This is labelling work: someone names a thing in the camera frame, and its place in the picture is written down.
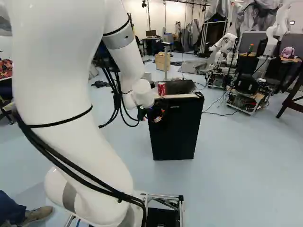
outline sneaker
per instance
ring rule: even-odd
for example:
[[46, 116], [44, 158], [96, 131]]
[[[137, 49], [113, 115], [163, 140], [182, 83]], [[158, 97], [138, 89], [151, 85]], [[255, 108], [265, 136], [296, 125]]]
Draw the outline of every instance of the sneaker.
[[25, 220], [22, 223], [17, 224], [17, 227], [27, 227], [33, 222], [44, 221], [46, 218], [48, 218], [51, 215], [52, 212], [53, 212], [53, 207], [49, 207], [49, 206], [40, 207], [38, 209], [31, 211], [27, 210], [25, 212]]

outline black box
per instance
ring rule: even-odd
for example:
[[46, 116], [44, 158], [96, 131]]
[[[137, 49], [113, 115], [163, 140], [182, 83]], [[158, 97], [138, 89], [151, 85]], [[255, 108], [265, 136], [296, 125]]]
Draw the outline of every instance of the black box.
[[165, 96], [165, 114], [158, 123], [152, 112], [147, 114], [154, 160], [193, 159], [204, 97], [195, 94]]

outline cardboard box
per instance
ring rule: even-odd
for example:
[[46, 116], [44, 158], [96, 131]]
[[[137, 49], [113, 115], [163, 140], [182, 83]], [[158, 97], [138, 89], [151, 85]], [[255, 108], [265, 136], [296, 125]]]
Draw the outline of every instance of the cardboard box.
[[[167, 53], [166, 56], [167, 70], [170, 70], [170, 53]], [[156, 69], [164, 71], [164, 57], [164, 52], [159, 52], [158, 54], [156, 54]]]

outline red soda can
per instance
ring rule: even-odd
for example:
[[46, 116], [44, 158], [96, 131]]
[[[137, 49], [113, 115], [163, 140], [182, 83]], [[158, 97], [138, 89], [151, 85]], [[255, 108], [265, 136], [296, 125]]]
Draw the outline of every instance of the red soda can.
[[159, 93], [159, 96], [165, 96], [166, 95], [166, 88], [165, 88], [165, 83], [164, 82], [159, 82], [158, 83], [158, 93]]

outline computer monitor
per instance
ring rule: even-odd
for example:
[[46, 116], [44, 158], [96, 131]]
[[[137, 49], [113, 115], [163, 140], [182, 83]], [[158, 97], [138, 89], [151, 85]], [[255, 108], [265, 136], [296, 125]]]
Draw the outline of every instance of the computer monitor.
[[145, 31], [146, 37], [149, 37], [149, 36], [156, 36], [156, 34], [157, 34], [157, 30]]
[[266, 39], [265, 31], [245, 31], [242, 33], [239, 53], [247, 53], [251, 44], [254, 44], [252, 52], [257, 52], [259, 43], [262, 39]]

